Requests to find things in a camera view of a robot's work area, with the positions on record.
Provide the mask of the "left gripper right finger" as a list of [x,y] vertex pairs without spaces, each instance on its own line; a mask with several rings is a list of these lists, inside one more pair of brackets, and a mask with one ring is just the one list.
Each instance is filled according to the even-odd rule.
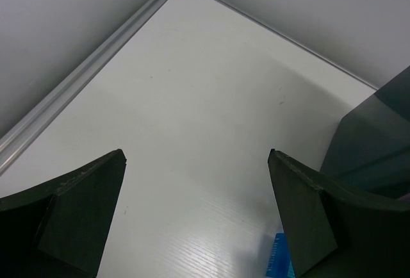
[[409,203],[272,149],[268,169],[296,277],[409,277]]

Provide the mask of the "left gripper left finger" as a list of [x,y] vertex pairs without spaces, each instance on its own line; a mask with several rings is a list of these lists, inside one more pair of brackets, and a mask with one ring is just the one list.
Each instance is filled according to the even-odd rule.
[[96,277],[125,171],[117,149],[1,198],[1,277]]

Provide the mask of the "blue label bottle blue cap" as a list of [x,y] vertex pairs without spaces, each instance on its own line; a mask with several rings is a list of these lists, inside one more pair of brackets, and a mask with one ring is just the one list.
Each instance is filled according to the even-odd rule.
[[284,233],[275,235],[265,277],[295,278],[290,251]]

